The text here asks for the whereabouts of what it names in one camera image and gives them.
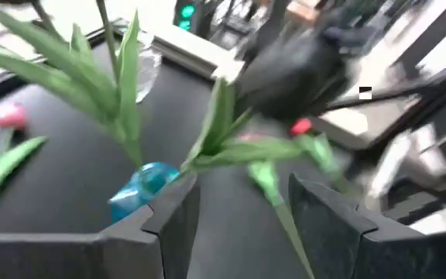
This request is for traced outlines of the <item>blue cut glass vase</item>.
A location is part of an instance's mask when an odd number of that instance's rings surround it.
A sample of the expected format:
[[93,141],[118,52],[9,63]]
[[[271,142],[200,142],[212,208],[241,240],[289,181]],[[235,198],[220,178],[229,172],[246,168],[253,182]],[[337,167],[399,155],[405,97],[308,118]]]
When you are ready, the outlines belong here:
[[149,204],[165,186],[179,176],[177,168],[163,162],[143,165],[108,200],[112,222],[116,223]]

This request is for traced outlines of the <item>clear cut glass vase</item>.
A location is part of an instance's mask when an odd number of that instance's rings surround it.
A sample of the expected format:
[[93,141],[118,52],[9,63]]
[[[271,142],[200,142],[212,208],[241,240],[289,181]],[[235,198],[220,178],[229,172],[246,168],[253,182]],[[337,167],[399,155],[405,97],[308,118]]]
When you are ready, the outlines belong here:
[[139,58],[137,69],[136,103],[140,103],[151,91],[160,71],[163,55],[154,48],[154,35],[143,30],[137,36]]

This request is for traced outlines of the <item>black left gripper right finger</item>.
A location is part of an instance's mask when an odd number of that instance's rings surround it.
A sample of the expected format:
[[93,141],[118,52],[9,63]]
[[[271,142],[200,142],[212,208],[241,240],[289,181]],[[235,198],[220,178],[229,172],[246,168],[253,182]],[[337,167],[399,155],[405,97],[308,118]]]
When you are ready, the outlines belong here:
[[446,232],[424,235],[315,182],[288,182],[316,279],[446,279]]

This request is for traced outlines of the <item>red artificial tulip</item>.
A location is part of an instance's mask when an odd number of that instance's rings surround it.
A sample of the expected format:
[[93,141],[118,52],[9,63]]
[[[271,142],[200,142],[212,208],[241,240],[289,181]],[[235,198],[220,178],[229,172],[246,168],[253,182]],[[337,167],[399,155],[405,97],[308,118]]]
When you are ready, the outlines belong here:
[[298,119],[291,127],[291,134],[297,144],[311,156],[319,168],[332,180],[334,188],[342,193],[347,191],[343,173],[335,159],[333,149],[325,134],[311,135],[312,122],[309,119]]

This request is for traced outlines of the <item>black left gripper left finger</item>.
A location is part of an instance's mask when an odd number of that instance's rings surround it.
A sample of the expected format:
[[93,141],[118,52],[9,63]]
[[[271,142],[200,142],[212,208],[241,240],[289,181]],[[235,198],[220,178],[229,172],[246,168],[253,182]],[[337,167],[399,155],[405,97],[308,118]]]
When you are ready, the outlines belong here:
[[0,279],[187,279],[200,199],[191,175],[97,233],[0,233]]

